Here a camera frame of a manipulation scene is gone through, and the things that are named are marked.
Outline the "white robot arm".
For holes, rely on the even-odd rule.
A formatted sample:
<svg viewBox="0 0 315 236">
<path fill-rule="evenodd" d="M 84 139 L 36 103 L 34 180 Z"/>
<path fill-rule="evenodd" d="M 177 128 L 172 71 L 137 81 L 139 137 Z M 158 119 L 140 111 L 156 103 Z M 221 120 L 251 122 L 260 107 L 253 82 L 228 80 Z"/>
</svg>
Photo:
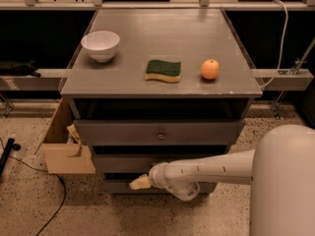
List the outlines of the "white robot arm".
<svg viewBox="0 0 315 236">
<path fill-rule="evenodd" d="M 254 149 L 158 163 L 130 183 L 156 187 L 181 201 L 200 193 L 200 183 L 251 187 L 249 236 L 315 236 L 315 130 L 283 125 Z"/>
</svg>

